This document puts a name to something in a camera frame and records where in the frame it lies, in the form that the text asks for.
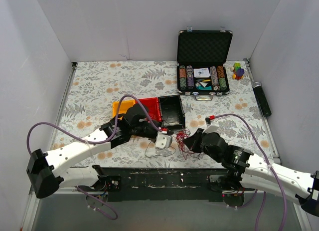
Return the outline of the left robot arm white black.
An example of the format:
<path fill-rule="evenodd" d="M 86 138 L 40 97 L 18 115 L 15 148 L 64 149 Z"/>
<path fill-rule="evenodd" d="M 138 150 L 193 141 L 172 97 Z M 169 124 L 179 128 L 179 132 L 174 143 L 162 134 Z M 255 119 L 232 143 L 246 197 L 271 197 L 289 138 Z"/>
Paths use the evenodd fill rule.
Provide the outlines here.
<path fill-rule="evenodd" d="M 160 140 L 165 145 L 165 135 L 166 131 L 149 116 L 148 109 L 135 104 L 86 137 L 75 137 L 75 142 L 69 145 L 47 152 L 31 151 L 26 172 L 36 197 L 43 199 L 66 183 L 67 170 L 83 160 L 122 145 L 132 136 Z"/>

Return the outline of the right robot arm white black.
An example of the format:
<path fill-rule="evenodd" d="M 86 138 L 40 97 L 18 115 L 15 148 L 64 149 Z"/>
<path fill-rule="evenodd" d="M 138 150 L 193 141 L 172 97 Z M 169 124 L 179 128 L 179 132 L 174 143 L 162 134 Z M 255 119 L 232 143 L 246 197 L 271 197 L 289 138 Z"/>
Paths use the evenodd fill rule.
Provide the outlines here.
<path fill-rule="evenodd" d="M 298 204 L 313 215 L 319 215 L 319 173 L 299 172 L 266 160 L 251 151 L 230 145 L 216 132 L 198 129 L 184 139 L 192 152 L 204 153 L 227 170 L 210 185 L 216 191 L 257 189 Z"/>

